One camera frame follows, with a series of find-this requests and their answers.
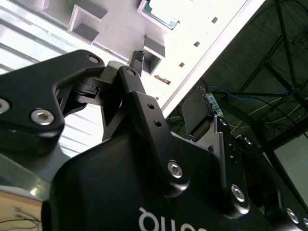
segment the white wall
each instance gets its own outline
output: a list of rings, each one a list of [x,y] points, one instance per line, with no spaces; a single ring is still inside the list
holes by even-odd
[[[289,177],[308,205],[308,140],[304,135],[275,150]]]

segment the ceiling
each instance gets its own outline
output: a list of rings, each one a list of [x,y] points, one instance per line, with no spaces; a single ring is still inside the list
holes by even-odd
[[[295,74],[298,83],[303,83],[307,80],[307,63],[308,55],[307,48],[308,42],[306,40],[305,30],[308,26],[308,2],[301,0],[283,0],[281,1],[282,13],[286,32],[289,38],[290,49],[295,69]],[[201,77],[197,85],[214,85],[224,88],[227,91],[238,92],[241,86],[247,81],[249,76],[261,64],[266,54],[270,51],[275,41],[281,35],[281,28],[278,21],[277,11],[274,6],[274,0],[267,0],[261,8],[255,13],[251,20],[244,26],[244,28],[233,39],[229,46],[221,53],[215,60],[211,67]],[[299,44],[298,40],[303,37],[303,43]],[[283,42],[280,44],[273,56],[267,60],[284,79],[291,84],[287,59]],[[209,92],[218,91],[217,89],[209,88]],[[258,92],[258,93],[282,93],[286,92],[284,87],[267,71],[264,67],[257,77],[247,87],[245,92]],[[303,97],[307,97],[307,89],[302,91]],[[215,94],[218,102],[221,95]],[[276,98],[273,97],[260,97],[261,99],[270,102]],[[295,99],[292,96],[286,97],[283,100],[277,101],[279,109],[284,113],[290,113],[298,103],[292,102]],[[232,105],[242,110],[246,114],[256,110],[264,105],[263,102],[258,100],[238,100],[230,98],[229,101]],[[240,121],[228,112],[225,113],[225,119],[232,125],[237,125]],[[177,115],[178,111],[175,110],[173,115]],[[297,121],[306,115],[305,110],[298,107],[294,113],[290,115],[291,119]],[[262,110],[251,115],[255,120],[272,121],[277,118],[283,117],[282,113],[273,110],[267,106]],[[181,123],[173,126],[172,130],[179,133],[179,135],[187,137],[185,126],[180,128]],[[265,124],[263,132],[270,140],[277,136],[280,131],[284,131],[291,126],[292,122],[289,119],[283,119],[279,123]],[[240,128],[234,131],[233,135],[246,134],[254,138],[250,128]]]

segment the silver bolt head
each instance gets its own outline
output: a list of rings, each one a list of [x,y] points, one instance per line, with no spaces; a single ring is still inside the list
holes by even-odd
[[[94,56],[89,56],[89,60],[95,64],[98,64],[99,63],[99,60],[98,58],[94,57]]]
[[[250,141],[250,139],[248,139],[247,137],[244,137],[244,140],[248,143],[248,144],[252,144],[252,142]]]
[[[170,161],[168,163],[168,170],[170,172],[170,174],[175,177],[175,178],[181,178],[183,176],[183,170],[180,167],[180,165],[178,165],[176,162],[174,161]]]
[[[31,119],[39,125],[49,125],[54,121],[54,116],[50,111],[38,109],[31,113]]]
[[[308,219],[304,218],[304,224],[305,224],[306,227],[308,228]]]
[[[289,208],[287,208],[287,214],[288,214],[289,218],[290,218],[295,224],[298,224],[298,223],[299,223],[297,216],[296,216],[295,213],[294,213],[292,210],[290,210]]]
[[[227,126],[227,125],[228,125],[222,118],[220,118],[220,121],[221,121],[221,123],[222,123],[224,126]]]
[[[235,198],[239,202],[244,202],[245,201],[244,193],[240,190],[240,188],[237,185],[233,184],[231,186],[231,191],[232,191],[233,195],[235,196]]]
[[[10,104],[4,99],[0,98],[0,114],[5,113],[10,109]]]

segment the black mount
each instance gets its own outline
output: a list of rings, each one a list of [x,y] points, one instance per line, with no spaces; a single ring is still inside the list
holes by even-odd
[[[102,107],[103,142],[56,173],[44,230],[308,231],[305,209],[223,119],[214,117],[202,146],[170,133],[156,99],[145,94],[139,55],[131,66],[105,67],[75,51],[1,76],[0,98],[10,107],[0,114],[0,148],[14,152],[10,159],[61,153],[64,117],[88,103]],[[53,120],[35,122],[41,109]]]

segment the wooden surface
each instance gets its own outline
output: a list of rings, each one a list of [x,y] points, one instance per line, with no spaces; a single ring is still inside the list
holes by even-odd
[[[36,217],[38,220],[41,219],[40,213],[41,213],[41,206],[42,202],[17,196],[14,194],[6,193],[0,191],[0,222],[5,220],[11,220],[16,219],[15,215],[21,215],[24,218],[32,219],[31,217],[23,214],[18,213],[12,210],[13,207],[19,208],[22,212],[28,213],[34,217]],[[11,222],[5,222],[0,223],[0,231],[6,231],[10,229],[11,231],[15,230],[22,230],[22,229],[11,229],[14,227],[19,228],[30,228],[35,227],[36,225],[30,221],[11,221]],[[26,229],[28,231],[37,231],[37,227],[33,229]]]

